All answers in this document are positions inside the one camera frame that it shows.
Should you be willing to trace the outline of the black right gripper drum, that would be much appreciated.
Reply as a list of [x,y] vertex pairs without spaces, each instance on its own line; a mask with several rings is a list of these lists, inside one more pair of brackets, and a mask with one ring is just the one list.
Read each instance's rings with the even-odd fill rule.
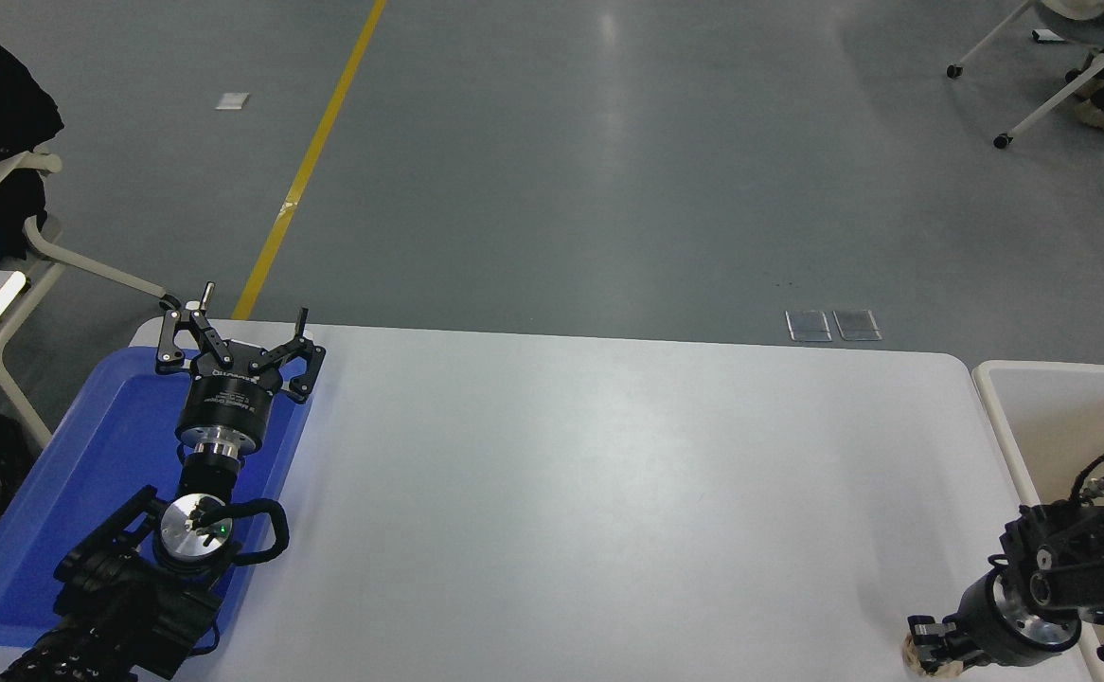
[[1018,626],[1031,617],[1001,571],[990,571],[963,593],[951,615],[952,656],[968,668],[1031,668],[1038,663],[1037,648]]

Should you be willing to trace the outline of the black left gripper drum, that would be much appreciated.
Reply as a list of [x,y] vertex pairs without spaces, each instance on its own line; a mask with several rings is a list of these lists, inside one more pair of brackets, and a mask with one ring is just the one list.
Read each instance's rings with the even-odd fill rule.
[[238,446],[261,446],[270,419],[274,392],[280,386],[275,367],[254,375],[266,349],[250,344],[230,344],[232,366],[222,367],[213,350],[205,350],[189,364],[191,385],[176,426],[176,437],[187,446],[201,437],[224,431],[224,437]]

